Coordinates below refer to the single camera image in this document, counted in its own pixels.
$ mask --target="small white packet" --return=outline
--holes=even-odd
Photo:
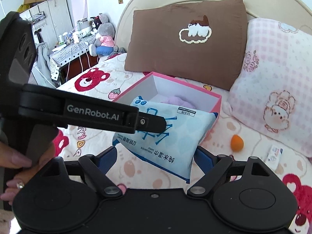
[[[277,169],[279,162],[280,162],[280,157],[282,156],[282,154],[283,154],[282,148],[278,148],[278,147],[272,145],[264,163],[271,170],[275,171]]]
[[[191,165],[198,144],[216,121],[217,113],[145,101],[141,96],[132,106],[140,112],[162,116],[167,129],[163,133],[136,131],[135,134],[115,133],[113,146],[124,145],[141,160],[155,165],[190,183]]]

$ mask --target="pink box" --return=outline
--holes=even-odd
[[[122,92],[113,102],[130,105],[133,99],[162,102],[171,96],[193,104],[197,110],[220,113],[222,96],[170,76],[151,72]]]

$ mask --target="orange egg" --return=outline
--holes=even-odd
[[[244,148],[243,139],[237,134],[233,135],[231,139],[231,149],[234,152],[240,152]]]

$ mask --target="purple plush object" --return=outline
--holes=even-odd
[[[186,102],[179,97],[169,97],[166,101],[163,101],[162,103],[196,109],[195,106],[193,106],[191,103]]]

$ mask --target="pink shirt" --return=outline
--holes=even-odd
[[[101,36],[99,40],[101,41],[101,46],[109,46],[109,47],[115,46],[114,40],[110,36]]]

